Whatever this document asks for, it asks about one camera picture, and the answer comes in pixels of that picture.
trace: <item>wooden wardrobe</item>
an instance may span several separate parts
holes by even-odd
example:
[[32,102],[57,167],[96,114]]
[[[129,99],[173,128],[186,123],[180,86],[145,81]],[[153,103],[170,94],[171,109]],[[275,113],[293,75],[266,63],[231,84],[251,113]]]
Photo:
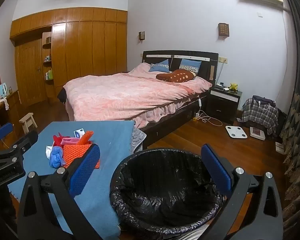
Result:
[[[51,46],[43,49],[50,34]],[[90,7],[44,11],[14,20],[10,39],[25,106],[56,100],[72,79],[127,71],[127,11]],[[51,63],[44,64],[49,54]],[[53,80],[47,81],[50,69]]]

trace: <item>blue gripper pad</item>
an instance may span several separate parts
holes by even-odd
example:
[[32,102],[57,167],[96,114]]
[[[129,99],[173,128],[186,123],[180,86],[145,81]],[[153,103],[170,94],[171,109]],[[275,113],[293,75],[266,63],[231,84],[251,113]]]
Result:
[[90,147],[83,155],[83,160],[69,180],[69,194],[72,197],[80,195],[87,184],[97,162],[100,159],[100,149],[98,145]]
[[12,123],[8,122],[0,127],[0,140],[13,131]]
[[232,194],[231,177],[207,144],[201,148],[201,159],[217,189],[222,195],[230,198]]

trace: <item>pink blanket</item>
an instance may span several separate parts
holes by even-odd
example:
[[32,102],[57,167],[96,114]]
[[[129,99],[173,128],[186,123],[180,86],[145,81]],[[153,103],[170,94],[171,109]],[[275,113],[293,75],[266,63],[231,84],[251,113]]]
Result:
[[67,99],[76,121],[131,120],[149,110],[200,94],[212,84],[196,77],[184,83],[155,79],[159,72],[149,72],[142,63],[129,73],[111,76],[85,76],[69,81]]

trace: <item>black garbage bin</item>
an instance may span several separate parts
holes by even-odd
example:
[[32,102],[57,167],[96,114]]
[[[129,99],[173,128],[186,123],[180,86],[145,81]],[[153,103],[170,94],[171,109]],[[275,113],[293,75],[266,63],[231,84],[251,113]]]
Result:
[[216,214],[222,196],[201,157],[157,148],[125,158],[110,184],[120,224],[142,239],[168,239],[194,230]]

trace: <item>metal screw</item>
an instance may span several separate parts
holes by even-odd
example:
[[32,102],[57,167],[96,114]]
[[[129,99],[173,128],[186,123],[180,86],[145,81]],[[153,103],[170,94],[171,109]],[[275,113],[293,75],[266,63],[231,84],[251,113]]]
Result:
[[34,176],[35,176],[34,171],[29,172],[29,174],[28,174],[28,177],[29,177],[29,178],[33,178]]
[[244,173],[244,169],[243,169],[243,168],[240,168],[240,167],[238,167],[238,168],[236,168],[236,169],[235,169],[235,172],[241,175],[241,174],[243,174],[243,173]]
[[271,179],[272,178],[272,173],[268,171],[268,172],[266,172],[266,176],[267,176],[268,179]]
[[58,174],[64,174],[65,171],[66,171],[66,169],[64,167],[60,167],[59,169],[57,169]]

